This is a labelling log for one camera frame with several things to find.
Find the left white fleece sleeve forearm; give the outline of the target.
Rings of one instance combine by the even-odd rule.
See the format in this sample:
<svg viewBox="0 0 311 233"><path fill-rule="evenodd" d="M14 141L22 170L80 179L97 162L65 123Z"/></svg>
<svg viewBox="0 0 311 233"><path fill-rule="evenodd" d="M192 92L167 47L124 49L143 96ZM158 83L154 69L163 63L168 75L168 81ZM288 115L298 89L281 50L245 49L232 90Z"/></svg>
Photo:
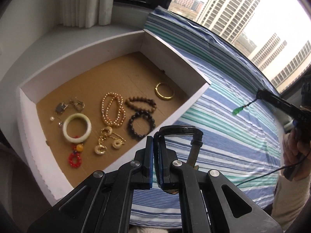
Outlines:
<svg viewBox="0 0 311 233"><path fill-rule="evenodd" d="M131 229L129 229L129 233L168 233L168 230L160 228L134 226Z"/></svg>

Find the right white fleece sleeve forearm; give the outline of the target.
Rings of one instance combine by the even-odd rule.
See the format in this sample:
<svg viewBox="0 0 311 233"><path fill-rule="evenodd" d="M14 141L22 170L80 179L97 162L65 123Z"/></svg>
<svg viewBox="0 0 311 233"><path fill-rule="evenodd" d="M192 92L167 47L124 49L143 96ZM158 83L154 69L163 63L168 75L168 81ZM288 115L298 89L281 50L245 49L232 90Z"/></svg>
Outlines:
<svg viewBox="0 0 311 233"><path fill-rule="evenodd" d="M279 175L271 217L286 231L297 218L310 196L310 175L290 182Z"/></svg>

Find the person's right hand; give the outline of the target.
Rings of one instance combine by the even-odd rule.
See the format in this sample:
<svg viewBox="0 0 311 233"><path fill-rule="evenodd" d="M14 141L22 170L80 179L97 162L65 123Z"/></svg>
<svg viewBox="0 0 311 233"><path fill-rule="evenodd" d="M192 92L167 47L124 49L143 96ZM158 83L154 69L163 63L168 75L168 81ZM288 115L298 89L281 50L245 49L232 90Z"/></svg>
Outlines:
<svg viewBox="0 0 311 233"><path fill-rule="evenodd" d="M298 140L299 132L299 130L293 129L283 138L283 158L286 166L298 163L297 155L299 153L307 156L294 176L295 181L302 180L310 175L310 143L305 144Z"/></svg>

